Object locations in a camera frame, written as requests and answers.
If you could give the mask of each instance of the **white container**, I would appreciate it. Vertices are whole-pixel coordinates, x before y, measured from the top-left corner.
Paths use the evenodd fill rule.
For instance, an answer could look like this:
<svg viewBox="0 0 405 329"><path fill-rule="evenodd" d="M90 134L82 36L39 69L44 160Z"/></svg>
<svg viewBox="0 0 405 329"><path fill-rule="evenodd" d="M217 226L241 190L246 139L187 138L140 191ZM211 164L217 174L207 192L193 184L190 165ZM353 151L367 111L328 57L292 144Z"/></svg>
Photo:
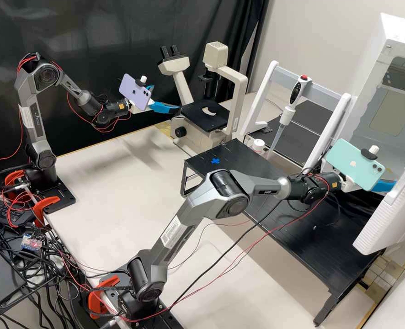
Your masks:
<svg viewBox="0 0 405 329"><path fill-rule="evenodd" d="M257 154L263 155L265 153L265 151L263 150L264 147L265 142L262 139L255 139L251 146L251 149L255 151Z"/></svg>

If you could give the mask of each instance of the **red clamp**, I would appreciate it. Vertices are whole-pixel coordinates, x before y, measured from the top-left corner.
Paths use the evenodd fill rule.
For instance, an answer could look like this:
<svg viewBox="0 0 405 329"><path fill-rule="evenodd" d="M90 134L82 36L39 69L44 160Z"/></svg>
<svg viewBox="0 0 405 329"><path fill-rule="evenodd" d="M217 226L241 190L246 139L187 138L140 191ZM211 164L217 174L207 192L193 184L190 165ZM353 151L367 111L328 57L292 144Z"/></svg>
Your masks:
<svg viewBox="0 0 405 329"><path fill-rule="evenodd" d="M99 285L96 288L100 288L100 287L113 287L116 284L118 284L120 282L120 279L117 275L114 275L112 277L110 277L109 279L106 279L104 281L102 281L101 283L99 283ZM90 292L90 294L88 295L88 308L93 311L94 313L100 313L100 314L105 314L106 312L108 312L107 307L102 304L101 302L101 291L96 290L96 291L92 291ZM93 320L97 320L99 317L97 315L93 315L90 314L90 317Z"/></svg>
<svg viewBox="0 0 405 329"><path fill-rule="evenodd" d="M18 178L24 177L24 170L15 170L11 173L9 173L6 177L5 177L5 185L11 185L15 183L15 180ZM7 197L10 198L11 200L14 200L17 196L17 193L15 192L9 192L7 193ZM27 196L20 197L20 199L18 200L19 202L23 201L22 199L26 199Z"/></svg>
<svg viewBox="0 0 405 329"><path fill-rule="evenodd" d="M42 199L35 206L33 206L33 212L35 213L35 216L37 217L37 219L35 219L36 227L43 226L43 223L44 223L43 209L45 207L47 207L48 205L59 202L59 200L60 200L60 198L58 196L49 196L45 199Z"/></svg>

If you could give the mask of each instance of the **barcode sticker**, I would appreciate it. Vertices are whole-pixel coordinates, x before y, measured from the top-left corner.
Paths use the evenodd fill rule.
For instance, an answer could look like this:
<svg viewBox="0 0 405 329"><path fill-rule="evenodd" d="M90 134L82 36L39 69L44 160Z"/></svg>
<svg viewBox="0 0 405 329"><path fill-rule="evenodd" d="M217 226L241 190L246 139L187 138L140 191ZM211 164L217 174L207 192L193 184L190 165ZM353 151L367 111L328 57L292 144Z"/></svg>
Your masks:
<svg viewBox="0 0 405 329"><path fill-rule="evenodd" d="M187 226L181 224L179 218L175 215L171 220L165 231L161 235L161 242L166 248L172 249L173 246L179 241Z"/></svg>
<svg viewBox="0 0 405 329"><path fill-rule="evenodd" d="M18 108L20 109L21 119L23 121L24 126L27 129L33 128L33 120L32 115L30 114L30 109L28 107L22 107L18 104Z"/></svg>

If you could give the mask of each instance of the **black curtain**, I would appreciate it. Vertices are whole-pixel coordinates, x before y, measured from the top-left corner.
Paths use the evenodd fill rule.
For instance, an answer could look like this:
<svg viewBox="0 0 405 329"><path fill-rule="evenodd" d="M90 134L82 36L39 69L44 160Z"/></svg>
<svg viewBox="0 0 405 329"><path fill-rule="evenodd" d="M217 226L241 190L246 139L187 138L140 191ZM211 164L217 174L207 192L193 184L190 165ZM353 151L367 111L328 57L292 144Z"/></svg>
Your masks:
<svg viewBox="0 0 405 329"><path fill-rule="evenodd" d="M146 75L155 85L153 98L179 105L173 79L162 75L159 47L176 44L190 57L185 71L194 98L203 85L197 76L205 44L220 41L229 47L229 65L239 69L253 29L262 16L264 0L0 0L0 157L10 155L20 139L17 95L13 84L18 61L39 51L57 62L83 89L121 98L124 73ZM231 97L221 81L218 101ZM65 90L50 88L38 102L52 150L64 154L167 120L152 111L119 122L112 133L100 134L68 108ZM24 163L23 147L0 169Z"/></svg>

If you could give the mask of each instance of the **robotic arm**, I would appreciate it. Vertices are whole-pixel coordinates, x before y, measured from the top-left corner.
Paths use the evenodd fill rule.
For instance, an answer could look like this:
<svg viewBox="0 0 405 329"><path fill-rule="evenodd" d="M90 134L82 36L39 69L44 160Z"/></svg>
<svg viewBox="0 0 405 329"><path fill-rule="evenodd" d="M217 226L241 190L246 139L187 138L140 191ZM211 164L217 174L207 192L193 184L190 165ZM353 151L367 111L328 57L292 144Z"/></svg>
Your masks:
<svg viewBox="0 0 405 329"><path fill-rule="evenodd" d="M88 90L79 88L55 62L46 60L38 52L26 55L19 64L14 87L27 132L26 153L36 167L28 176L39 186L51 186L57 176L56 156L46 139L37 95L57 85L63 86L75 98L76 104L93 117L93 123L108 124L113 118L127 115L131 107L126 99L103 105Z"/></svg>
<svg viewBox="0 0 405 329"><path fill-rule="evenodd" d="M341 189L336 173L320 179L301 175L277 180L248 176L235 170L208 173L201 185L184 201L152 249L144 249L128 262L133 290L119 297L119 305L130 316L144 316L167 281L167 267L204 217L212 220L236 216L256 196L274 195L283 200L311 204L329 191Z"/></svg>

